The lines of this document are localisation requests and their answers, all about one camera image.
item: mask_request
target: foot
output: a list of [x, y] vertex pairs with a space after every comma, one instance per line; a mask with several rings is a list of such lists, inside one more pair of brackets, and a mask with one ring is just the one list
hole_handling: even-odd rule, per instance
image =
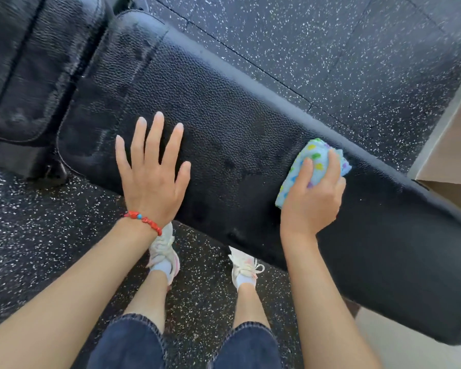
[[239, 286], [245, 282], [256, 286], [257, 274], [264, 271], [264, 265], [258, 264], [258, 261], [251, 255], [230, 246], [229, 248], [231, 251], [229, 258], [234, 265], [232, 269], [232, 282], [235, 288], [239, 290]]
[[174, 236], [172, 235], [172, 223], [162, 228], [162, 235], [159, 235], [148, 248], [150, 260], [147, 267], [150, 270], [158, 269], [167, 276], [167, 284], [171, 285], [172, 280], [179, 272], [179, 258], [172, 248]]

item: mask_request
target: blue jeans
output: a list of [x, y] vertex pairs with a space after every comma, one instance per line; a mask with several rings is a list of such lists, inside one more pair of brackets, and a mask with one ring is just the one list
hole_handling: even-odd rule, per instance
[[[161, 369], [165, 359], [159, 329], [147, 317], [130, 313], [110, 323], [87, 369]], [[208, 368], [281, 369], [277, 340], [263, 324], [245, 322], [227, 335]]]

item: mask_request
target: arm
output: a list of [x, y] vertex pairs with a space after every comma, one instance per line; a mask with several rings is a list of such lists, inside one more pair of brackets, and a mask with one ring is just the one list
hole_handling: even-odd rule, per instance
[[381, 363], [361, 337], [318, 249], [316, 234], [332, 223], [345, 179], [332, 150], [321, 182], [308, 189], [313, 162], [306, 159], [282, 209], [280, 235], [289, 269], [306, 368], [378, 369]]
[[[123, 139], [117, 137], [117, 163], [128, 209], [163, 227], [181, 205], [190, 164], [183, 163], [174, 182], [182, 125], [174, 129], [162, 164], [162, 114], [154, 118], [144, 151], [146, 127], [139, 119], [131, 145], [132, 167]], [[0, 324], [0, 369], [70, 368], [117, 287], [156, 235], [140, 220], [119, 220], [62, 276]]]

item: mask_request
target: colorful patterned cloth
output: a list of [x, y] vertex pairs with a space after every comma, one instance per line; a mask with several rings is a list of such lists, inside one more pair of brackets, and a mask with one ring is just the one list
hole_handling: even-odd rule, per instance
[[[312, 158], [314, 161], [314, 172], [311, 182], [309, 183], [309, 187], [314, 186], [321, 181], [326, 173], [326, 169], [328, 168], [328, 150], [331, 148], [332, 147], [330, 145], [320, 138], [316, 138], [307, 143], [305, 148], [303, 148], [299, 155], [295, 158], [295, 161], [290, 168], [290, 172], [280, 188], [277, 200], [275, 201], [275, 205], [277, 207], [282, 208], [290, 188], [294, 185], [295, 179], [299, 175], [300, 167], [302, 166], [302, 162], [305, 158]], [[352, 167], [343, 157], [343, 150], [335, 149], [335, 151], [340, 157], [341, 175], [345, 176], [349, 173]]]

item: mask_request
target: shoelace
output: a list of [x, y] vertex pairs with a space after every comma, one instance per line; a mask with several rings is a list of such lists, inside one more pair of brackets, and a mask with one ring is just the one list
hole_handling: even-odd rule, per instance
[[256, 276], [257, 274], [264, 271], [264, 265], [258, 264], [256, 259], [254, 259], [252, 263], [245, 263], [241, 258], [235, 258], [232, 255], [229, 255], [229, 258], [232, 260], [232, 263], [237, 266], [237, 271], [246, 277], [255, 279], [258, 277]]
[[150, 262], [148, 263], [147, 267], [151, 267], [161, 262], [164, 258], [170, 261], [172, 256], [173, 242], [173, 235], [169, 239], [169, 242], [165, 242], [165, 240], [162, 238], [156, 239], [154, 243], [150, 246]]

